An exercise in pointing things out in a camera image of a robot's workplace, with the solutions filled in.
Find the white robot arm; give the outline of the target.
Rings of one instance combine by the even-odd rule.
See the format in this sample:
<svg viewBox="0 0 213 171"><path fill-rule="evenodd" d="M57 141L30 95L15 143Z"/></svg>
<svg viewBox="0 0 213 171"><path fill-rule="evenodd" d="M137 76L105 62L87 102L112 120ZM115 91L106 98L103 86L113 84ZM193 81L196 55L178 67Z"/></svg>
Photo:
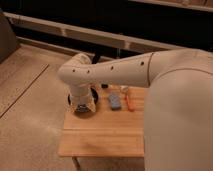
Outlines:
<svg viewBox="0 0 213 171"><path fill-rule="evenodd" d="M148 90L145 171L213 171L213 53L176 49L92 64L83 54L58 70L74 107L93 102L90 85Z"/></svg>

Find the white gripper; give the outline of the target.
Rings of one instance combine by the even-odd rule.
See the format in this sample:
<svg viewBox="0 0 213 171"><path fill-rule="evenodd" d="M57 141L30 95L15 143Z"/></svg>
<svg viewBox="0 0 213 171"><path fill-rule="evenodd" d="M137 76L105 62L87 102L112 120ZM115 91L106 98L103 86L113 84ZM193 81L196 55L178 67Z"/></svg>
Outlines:
<svg viewBox="0 0 213 171"><path fill-rule="evenodd" d="M89 87L71 87L70 100L72 112L76 112L82 106L85 106L91 112L96 111L95 101Z"/></svg>

